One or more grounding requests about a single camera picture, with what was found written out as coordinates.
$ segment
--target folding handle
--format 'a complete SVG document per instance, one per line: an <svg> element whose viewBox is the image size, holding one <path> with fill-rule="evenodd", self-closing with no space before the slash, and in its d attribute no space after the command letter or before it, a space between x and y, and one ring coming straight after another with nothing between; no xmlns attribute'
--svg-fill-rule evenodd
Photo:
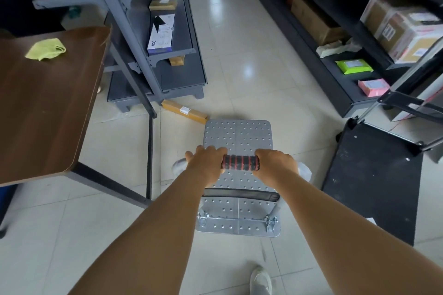
<svg viewBox="0 0 443 295"><path fill-rule="evenodd" d="M256 171L260 169L258 156L224 155L222 169Z"/></svg>

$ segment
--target black cart handle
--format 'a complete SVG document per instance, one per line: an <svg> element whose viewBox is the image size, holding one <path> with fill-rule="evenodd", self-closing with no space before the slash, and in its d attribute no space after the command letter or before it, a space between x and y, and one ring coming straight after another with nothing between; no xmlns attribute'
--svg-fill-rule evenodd
<svg viewBox="0 0 443 295"><path fill-rule="evenodd" d="M258 156L224 155L222 169L256 171L260 169Z"/></svg>

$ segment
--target green package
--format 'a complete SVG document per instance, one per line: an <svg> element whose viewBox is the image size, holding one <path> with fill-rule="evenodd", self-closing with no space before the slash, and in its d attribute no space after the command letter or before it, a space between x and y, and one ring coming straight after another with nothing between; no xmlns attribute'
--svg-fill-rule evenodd
<svg viewBox="0 0 443 295"><path fill-rule="evenodd" d="M343 74L355 74L356 72L374 71L364 59L347 59L345 61L335 61Z"/></svg>

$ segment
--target yellow cloth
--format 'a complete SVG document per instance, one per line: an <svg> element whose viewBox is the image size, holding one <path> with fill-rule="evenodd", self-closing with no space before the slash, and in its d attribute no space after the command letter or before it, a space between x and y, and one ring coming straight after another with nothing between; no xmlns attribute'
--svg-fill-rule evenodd
<svg viewBox="0 0 443 295"><path fill-rule="evenodd" d="M27 59L53 59L66 51L65 46L59 39L46 39L34 43L25 55Z"/></svg>

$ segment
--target cart wheel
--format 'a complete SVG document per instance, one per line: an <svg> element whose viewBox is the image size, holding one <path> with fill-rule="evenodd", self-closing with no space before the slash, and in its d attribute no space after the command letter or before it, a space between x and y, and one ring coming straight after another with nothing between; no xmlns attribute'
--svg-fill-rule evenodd
<svg viewBox="0 0 443 295"><path fill-rule="evenodd" d="M335 136L335 141L339 142L342 134L343 134L343 132L340 132L339 134L337 134Z"/></svg>

